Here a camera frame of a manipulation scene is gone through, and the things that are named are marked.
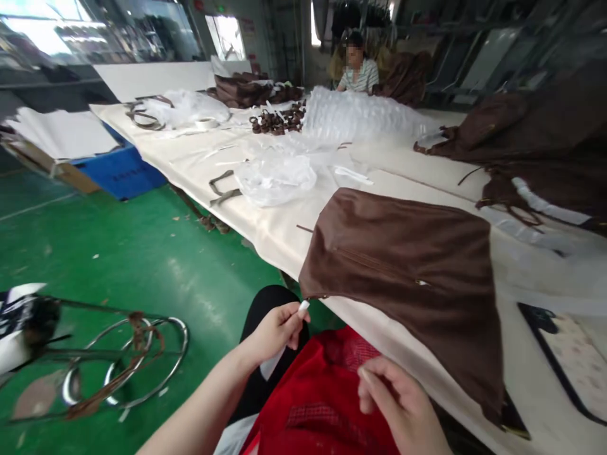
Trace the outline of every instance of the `black pants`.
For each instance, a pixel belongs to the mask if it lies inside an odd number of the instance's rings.
[[[242,330],[242,336],[240,342],[251,335],[257,328],[261,320],[269,313],[272,308],[284,305],[285,303],[299,301],[297,295],[293,294],[288,289],[278,286],[267,286],[257,293],[251,303],[251,307],[248,310],[247,320],[245,321],[245,327]],[[253,374],[248,378],[245,391],[240,398],[240,402],[236,407],[236,410],[230,417],[228,425],[245,417],[252,416],[261,411],[264,407],[267,399],[270,397],[272,391],[277,386],[282,376],[286,373],[288,368],[293,363],[295,357],[301,352],[305,344],[310,339],[310,333],[308,331],[308,325],[304,321],[303,329],[299,334],[299,345],[297,350],[293,351],[289,348],[285,349],[280,361],[276,365],[276,369],[270,376],[270,379],[266,381],[261,375],[259,368],[255,369]]]

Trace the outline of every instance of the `striped shirt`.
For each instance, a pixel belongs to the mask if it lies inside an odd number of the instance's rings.
[[[377,63],[371,59],[365,59],[360,67],[359,78],[356,79],[356,82],[353,82],[353,78],[354,70],[346,67],[341,77],[340,86],[354,92],[371,93],[373,86],[379,83]]]

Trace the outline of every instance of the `hand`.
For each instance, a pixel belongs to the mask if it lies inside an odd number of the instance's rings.
[[[359,368],[360,411],[384,415],[401,455],[453,455],[430,399],[396,363],[375,357]]]
[[[308,311],[297,312],[299,305],[299,302],[291,302],[273,308],[262,319],[255,331],[244,340],[243,344],[247,346],[247,354],[256,363],[261,364],[271,359],[285,345],[294,351],[297,350],[299,332],[302,331],[303,322],[310,322]]]

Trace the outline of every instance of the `green epoxy floor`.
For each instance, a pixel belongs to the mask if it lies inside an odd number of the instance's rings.
[[[73,422],[0,427],[3,454],[133,454],[237,344],[254,294],[281,284],[278,271],[238,234],[207,233],[167,186],[117,202],[103,192],[69,196],[71,188],[22,171],[0,176],[0,189],[0,289],[46,282],[43,293],[57,297],[181,318],[191,336],[168,391],[132,409],[123,423],[120,411],[109,410]],[[342,325],[320,303],[310,312],[313,332]],[[58,334],[74,335],[63,346],[83,346],[115,320],[68,310]],[[120,346],[129,329],[113,335],[100,347]],[[175,337],[166,335],[168,347],[175,346]],[[126,393],[136,397],[150,390],[169,368],[168,359],[159,359]],[[1,418],[11,414],[20,391],[34,378],[60,369],[34,365],[19,373],[0,389]],[[85,396],[98,388],[106,369],[102,363],[82,367]],[[60,409],[59,399],[52,409]]]

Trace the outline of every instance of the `tape roll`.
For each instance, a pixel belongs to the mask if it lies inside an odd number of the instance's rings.
[[[219,122],[212,117],[205,117],[194,123],[200,131],[209,131],[219,126]]]

